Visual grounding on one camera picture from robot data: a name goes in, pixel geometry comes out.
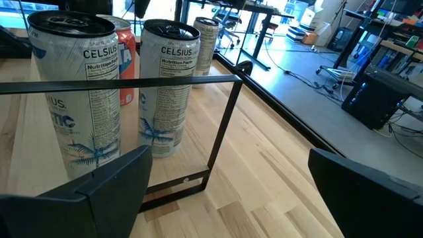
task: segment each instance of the red can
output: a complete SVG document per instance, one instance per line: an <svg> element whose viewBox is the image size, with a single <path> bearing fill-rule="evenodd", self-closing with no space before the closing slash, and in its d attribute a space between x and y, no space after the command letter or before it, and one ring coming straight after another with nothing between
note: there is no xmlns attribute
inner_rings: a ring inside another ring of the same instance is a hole
<svg viewBox="0 0 423 238"><path fill-rule="evenodd" d="M119 36L119 79L133 79L135 77L135 35L131 23L119 17L110 15L97 15L116 27ZM120 89L120 105L131 103L134 99L134 89Z"/></svg>

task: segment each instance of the celsius can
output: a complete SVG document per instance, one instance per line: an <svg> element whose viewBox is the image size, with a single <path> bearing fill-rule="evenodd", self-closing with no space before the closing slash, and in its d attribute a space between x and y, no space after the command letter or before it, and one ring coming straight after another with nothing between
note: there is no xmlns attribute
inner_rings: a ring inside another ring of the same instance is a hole
<svg viewBox="0 0 423 238"><path fill-rule="evenodd" d="M40 11L28 17L41 80L119 77L118 35L108 20L85 13ZM119 90L46 93L70 178L120 156Z"/></svg>
<svg viewBox="0 0 423 238"><path fill-rule="evenodd" d="M119 37L119 79L133 79L135 77L135 35L131 23L119 17L97 15L109 20L116 27ZM134 99L134 89L120 89L120 106L129 104Z"/></svg>
<svg viewBox="0 0 423 238"><path fill-rule="evenodd" d="M219 23L206 17L197 17L194 28L200 31L200 53L196 67L196 75L208 75L212 64ZM203 85L193 85L194 88L202 88Z"/></svg>
<svg viewBox="0 0 423 238"><path fill-rule="evenodd" d="M194 74L200 49L200 32L194 27L171 20L147 20L141 41L141 78ZM190 89L191 85L139 89L138 141L152 145L154 157L178 151Z"/></svg>

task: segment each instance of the can lid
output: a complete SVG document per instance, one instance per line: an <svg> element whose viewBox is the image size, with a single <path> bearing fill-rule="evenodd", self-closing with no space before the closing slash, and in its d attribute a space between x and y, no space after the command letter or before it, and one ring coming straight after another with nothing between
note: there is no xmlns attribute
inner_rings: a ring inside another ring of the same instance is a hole
<svg viewBox="0 0 423 238"><path fill-rule="evenodd" d="M146 20L144 29L155 35L173 40L195 40L200 37L200 32L194 27L172 20Z"/></svg>
<svg viewBox="0 0 423 238"><path fill-rule="evenodd" d="M43 32L72 38L96 38L114 33L106 19L72 11L39 11L28 17L31 27Z"/></svg>
<svg viewBox="0 0 423 238"><path fill-rule="evenodd" d="M213 19L208 19L206 17L196 17L196 21L203 23L203 24L207 24L210 26L219 26L219 22Z"/></svg>
<svg viewBox="0 0 423 238"><path fill-rule="evenodd" d="M98 14L97 16L112 22L116 27L116 30L127 30L131 28L131 23L128 20L103 14Z"/></svg>

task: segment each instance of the palm tree graphic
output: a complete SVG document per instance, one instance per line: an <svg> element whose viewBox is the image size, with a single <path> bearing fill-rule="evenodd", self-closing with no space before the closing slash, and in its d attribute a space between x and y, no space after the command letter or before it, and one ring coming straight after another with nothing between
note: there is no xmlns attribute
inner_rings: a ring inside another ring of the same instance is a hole
<svg viewBox="0 0 423 238"><path fill-rule="evenodd" d="M150 126L150 124L145 118L139 118L139 119L141 119L141 123L143 124L143 130L141 131L141 136L148 140L151 139L152 144L154 143L154 140L157 140L159 142L173 141L173 138L165 136L166 134L168 134L169 136L169 134L173 133L173 130L156 130L154 128L155 117L153 117L153 126Z"/></svg>
<svg viewBox="0 0 423 238"><path fill-rule="evenodd" d="M104 147L96 149L94 134L91 134L88 139L88 146L80 143L72 143L67 146L87 156L81 159L75 159L72 163L77 165L91 165L95 163L95 167L98 168L101 160L110 159L115 156L116 153L119 153L119 138L116 138Z"/></svg>

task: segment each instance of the silver can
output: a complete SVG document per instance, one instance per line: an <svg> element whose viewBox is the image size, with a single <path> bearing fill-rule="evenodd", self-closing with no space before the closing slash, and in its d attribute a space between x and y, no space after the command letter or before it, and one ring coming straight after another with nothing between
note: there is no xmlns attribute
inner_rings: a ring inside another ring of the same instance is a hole
<svg viewBox="0 0 423 238"><path fill-rule="evenodd" d="M196 75L208 75L212 64L219 23L206 17L197 17L194 28L200 31L200 53L196 67Z"/></svg>
<svg viewBox="0 0 423 238"><path fill-rule="evenodd" d="M108 20L69 11L28 17L41 80L119 77L118 35ZM71 179L120 156L119 90L46 93L63 162Z"/></svg>
<svg viewBox="0 0 423 238"><path fill-rule="evenodd" d="M200 32L171 20L147 20L141 33L141 78L184 77L195 72ZM191 85L139 90L140 145L152 145L154 157L176 153L184 133Z"/></svg>

